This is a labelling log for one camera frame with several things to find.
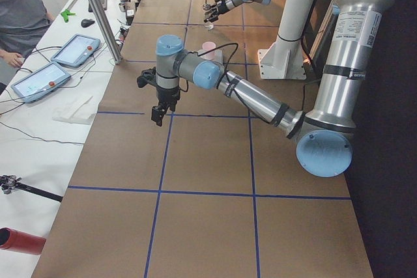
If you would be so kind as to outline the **red cylinder bottle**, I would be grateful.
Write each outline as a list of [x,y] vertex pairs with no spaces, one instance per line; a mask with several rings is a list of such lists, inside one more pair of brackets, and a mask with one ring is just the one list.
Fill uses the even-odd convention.
[[40,255],[46,239],[10,228],[1,229],[1,250]]

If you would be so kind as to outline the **lower blue teach pendant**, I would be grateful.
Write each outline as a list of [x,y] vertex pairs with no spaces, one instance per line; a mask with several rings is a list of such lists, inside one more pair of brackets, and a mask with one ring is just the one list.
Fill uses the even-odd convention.
[[66,84],[71,75],[58,63],[51,62],[12,84],[12,90],[24,103],[33,103]]

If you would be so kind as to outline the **upper blue teach pendant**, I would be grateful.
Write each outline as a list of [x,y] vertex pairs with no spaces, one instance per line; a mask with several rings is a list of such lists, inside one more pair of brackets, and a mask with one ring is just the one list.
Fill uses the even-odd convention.
[[100,47],[100,39],[75,34],[53,55],[51,62],[69,68],[78,68]]

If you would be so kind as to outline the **white pillar with base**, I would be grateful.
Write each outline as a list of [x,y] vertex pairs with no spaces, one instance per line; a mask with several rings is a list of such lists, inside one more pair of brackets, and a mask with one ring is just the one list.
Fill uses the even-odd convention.
[[313,0],[286,0],[276,41],[258,51],[261,79],[306,79],[302,38]]

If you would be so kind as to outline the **black computer mouse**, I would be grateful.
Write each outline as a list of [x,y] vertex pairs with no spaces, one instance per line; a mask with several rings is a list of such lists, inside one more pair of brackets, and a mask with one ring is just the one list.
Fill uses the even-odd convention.
[[92,26],[94,23],[95,23],[95,21],[92,20],[92,19],[82,19],[81,27],[82,28],[88,28],[88,27]]

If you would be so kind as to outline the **clear glass sauce bottle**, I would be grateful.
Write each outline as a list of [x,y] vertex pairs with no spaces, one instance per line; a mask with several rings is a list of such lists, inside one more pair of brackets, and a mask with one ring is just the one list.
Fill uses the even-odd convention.
[[205,3],[203,4],[202,8],[204,11],[204,18],[203,18],[204,27],[206,30],[210,31],[214,28],[214,24],[209,20],[212,14],[211,5],[208,4],[207,0],[205,0]]

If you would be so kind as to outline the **person in grey shirt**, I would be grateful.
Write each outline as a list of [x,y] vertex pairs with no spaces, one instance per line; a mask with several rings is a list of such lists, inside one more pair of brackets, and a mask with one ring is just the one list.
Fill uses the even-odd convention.
[[19,68],[54,20],[42,0],[1,0],[1,58]]

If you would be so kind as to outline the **green clamp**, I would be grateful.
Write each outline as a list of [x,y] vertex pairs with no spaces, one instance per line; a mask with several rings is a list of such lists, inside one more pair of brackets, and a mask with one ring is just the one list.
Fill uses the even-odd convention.
[[65,23],[69,22],[69,17],[75,16],[75,12],[71,12],[70,9],[65,9],[60,13],[61,17],[63,18]]

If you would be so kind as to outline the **silver digital kitchen scale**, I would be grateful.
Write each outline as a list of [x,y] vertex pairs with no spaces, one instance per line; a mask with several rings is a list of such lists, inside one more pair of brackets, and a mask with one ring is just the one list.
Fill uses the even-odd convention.
[[222,50],[216,49],[212,52],[204,54],[206,51],[200,49],[197,51],[197,55],[203,58],[205,61],[198,64],[197,70],[211,70],[214,68],[223,68],[223,52]]

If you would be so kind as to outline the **aluminium frame post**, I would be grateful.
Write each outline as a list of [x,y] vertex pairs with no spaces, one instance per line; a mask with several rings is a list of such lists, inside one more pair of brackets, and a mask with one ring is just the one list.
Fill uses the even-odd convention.
[[107,19],[106,13],[102,8],[100,0],[88,1],[92,7],[93,14],[96,18],[96,21],[98,22],[98,26],[101,30],[104,40],[106,41],[106,44],[108,45],[109,51],[115,64],[120,64],[122,61],[121,52],[115,40],[115,36],[113,35],[113,31],[111,30],[111,26]]

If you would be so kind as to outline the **blue teach pendant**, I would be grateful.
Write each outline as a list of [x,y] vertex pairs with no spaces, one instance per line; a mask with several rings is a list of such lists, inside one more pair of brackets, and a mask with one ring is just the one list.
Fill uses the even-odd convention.
[[75,34],[53,55],[51,62],[69,68],[78,68],[100,47],[100,39]]
[[51,62],[12,84],[12,90],[24,103],[33,103],[66,84],[71,75],[58,63]]

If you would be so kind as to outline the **pink plastic cup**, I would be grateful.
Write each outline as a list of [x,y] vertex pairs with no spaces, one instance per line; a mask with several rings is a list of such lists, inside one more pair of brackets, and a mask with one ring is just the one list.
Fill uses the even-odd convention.
[[204,50],[201,55],[206,60],[213,60],[215,57],[216,44],[214,42],[208,41],[202,44],[202,49]]

